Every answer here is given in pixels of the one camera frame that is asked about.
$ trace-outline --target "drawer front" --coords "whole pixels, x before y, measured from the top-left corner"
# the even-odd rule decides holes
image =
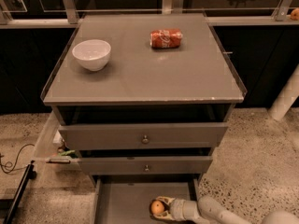
[[[161,123],[61,126],[60,134],[74,150],[216,147],[226,123]]]
[[[202,174],[212,157],[82,158],[78,163],[88,175]]]

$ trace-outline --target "bowl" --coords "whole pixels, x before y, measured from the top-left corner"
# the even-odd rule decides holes
[[[78,43],[72,53],[82,67],[90,71],[99,71],[110,59],[111,46],[103,40],[87,40]]]

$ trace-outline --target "speckled concrete floor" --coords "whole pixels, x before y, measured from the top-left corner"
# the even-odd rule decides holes
[[[2,163],[14,161],[23,145],[35,143],[48,116],[0,116]],[[26,147],[21,152],[17,167],[29,163],[32,151],[33,147]],[[252,223],[261,223],[266,214],[278,209],[299,216],[298,108],[280,122],[263,108],[235,109],[213,156],[200,183],[201,195],[210,195]],[[79,171],[56,172],[43,163],[35,169],[37,178],[29,181],[13,223],[90,222],[94,187],[89,177]],[[13,196],[22,173],[0,172],[0,197]]]

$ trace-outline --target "white pipe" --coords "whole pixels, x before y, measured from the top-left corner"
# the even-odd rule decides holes
[[[292,73],[287,84],[280,92],[276,101],[268,110],[269,115],[275,120],[281,120],[299,96],[299,64]]]

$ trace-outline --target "drawer handle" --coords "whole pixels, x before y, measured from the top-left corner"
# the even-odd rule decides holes
[[[148,139],[147,135],[144,135],[141,142],[142,142],[142,144],[146,145],[146,144],[148,144],[150,142],[150,140]]]
[[[144,172],[149,172],[150,171],[150,167],[148,165],[144,166]]]

